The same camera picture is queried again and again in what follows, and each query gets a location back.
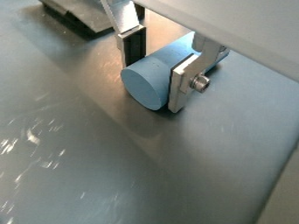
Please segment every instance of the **silver bracket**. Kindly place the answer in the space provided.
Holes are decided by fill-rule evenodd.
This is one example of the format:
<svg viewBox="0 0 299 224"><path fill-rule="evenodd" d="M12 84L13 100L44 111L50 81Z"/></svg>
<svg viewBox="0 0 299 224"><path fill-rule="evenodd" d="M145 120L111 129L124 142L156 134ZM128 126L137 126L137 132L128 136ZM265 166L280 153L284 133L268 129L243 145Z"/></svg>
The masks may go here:
<svg viewBox="0 0 299 224"><path fill-rule="evenodd" d="M123 67L145 56L145 28L139 24L135 4L129 0L100 0L116 31L116 46Z"/></svg>
<svg viewBox="0 0 299 224"><path fill-rule="evenodd" d="M229 54L227 47L199 33L195 33L192 48L200 56L191 54L172 70L168 109L173 113L184 107L192 90L205 91L209 79L204 74Z"/></svg>

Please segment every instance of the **blue foam block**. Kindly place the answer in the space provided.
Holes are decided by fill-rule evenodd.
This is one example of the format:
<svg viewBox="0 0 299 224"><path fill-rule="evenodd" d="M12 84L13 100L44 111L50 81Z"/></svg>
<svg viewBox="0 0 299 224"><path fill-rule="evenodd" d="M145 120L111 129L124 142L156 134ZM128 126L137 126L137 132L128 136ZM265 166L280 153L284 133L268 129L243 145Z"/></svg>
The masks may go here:
<svg viewBox="0 0 299 224"><path fill-rule="evenodd" d="M197 53L192 50L192 37L193 32L121 71L128 93L151 110L157 110L167 103L172 68L191 53Z"/></svg>

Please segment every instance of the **metal plate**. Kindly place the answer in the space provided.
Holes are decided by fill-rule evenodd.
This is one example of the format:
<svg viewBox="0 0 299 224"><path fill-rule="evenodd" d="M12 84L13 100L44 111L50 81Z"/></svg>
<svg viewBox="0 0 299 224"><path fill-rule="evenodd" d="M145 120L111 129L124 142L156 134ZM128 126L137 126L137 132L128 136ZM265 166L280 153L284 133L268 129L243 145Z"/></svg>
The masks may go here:
<svg viewBox="0 0 299 224"><path fill-rule="evenodd" d="M299 81L299 2L133 0Z"/></svg>

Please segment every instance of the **metal clamp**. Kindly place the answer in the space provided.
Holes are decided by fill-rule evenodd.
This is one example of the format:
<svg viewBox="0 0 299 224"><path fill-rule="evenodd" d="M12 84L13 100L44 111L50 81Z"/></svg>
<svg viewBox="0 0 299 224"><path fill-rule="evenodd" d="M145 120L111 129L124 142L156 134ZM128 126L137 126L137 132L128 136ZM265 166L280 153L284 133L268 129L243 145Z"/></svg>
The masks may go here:
<svg viewBox="0 0 299 224"><path fill-rule="evenodd" d="M129 0L100 0L116 31L116 46L123 67L145 56L145 28L139 24L135 4Z"/></svg>
<svg viewBox="0 0 299 224"><path fill-rule="evenodd" d="M200 56L191 54L172 70L168 109L176 113L185 105L192 90L203 93L209 86L204 74L228 56L229 49L195 33L192 48Z"/></svg>

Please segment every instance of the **scratch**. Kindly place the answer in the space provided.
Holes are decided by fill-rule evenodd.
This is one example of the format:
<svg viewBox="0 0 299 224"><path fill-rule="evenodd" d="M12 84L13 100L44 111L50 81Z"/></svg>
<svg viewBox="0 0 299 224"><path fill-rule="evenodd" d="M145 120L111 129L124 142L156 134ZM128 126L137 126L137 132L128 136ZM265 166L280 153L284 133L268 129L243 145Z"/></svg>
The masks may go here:
<svg viewBox="0 0 299 224"><path fill-rule="evenodd" d="M41 140L37 136L33 135L30 129L26 130L26 138L28 141L30 141L33 144L40 145Z"/></svg>
<svg viewBox="0 0 299 224"><path fill-rule="evenodd" d="M83 194L80 195L80 199L83 199L84 198L84 196L85 196L85 192L83 192Z"/></svg>
<svg viewBox="0 0 299 224"><path fill-rule="evenodd" d="M17 178L16 178L14 181L13 181L16 184L20 184L22 175L30 170L32 166L33 166L34 164L37 164L40 161L41 161L41 158L38 157L34 161L32 161L32 162L29 163L28 167L26 167L25 170L20 173L20 175L17 176Z"/></svg>

